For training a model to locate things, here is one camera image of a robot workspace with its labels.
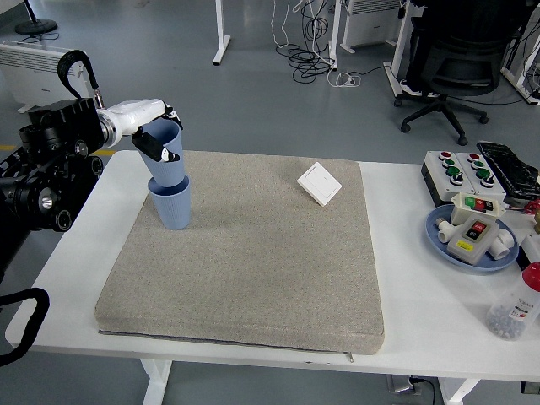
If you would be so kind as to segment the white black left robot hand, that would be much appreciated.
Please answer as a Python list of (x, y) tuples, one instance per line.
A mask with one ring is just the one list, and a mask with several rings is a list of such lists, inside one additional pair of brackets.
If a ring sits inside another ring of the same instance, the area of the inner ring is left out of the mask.
[(166, 148), (155, 137), (142, 129), (158, 118), (176, 122), (182, 128), (179, 116), (172, 106), (160, 99), (128, 100), (107, 109), (98, 109), (98, 118), (108, 149), (123, 137), (130, 136), (133, 145), (155, 162), (170, 163), (181, 160), (178, 153)]

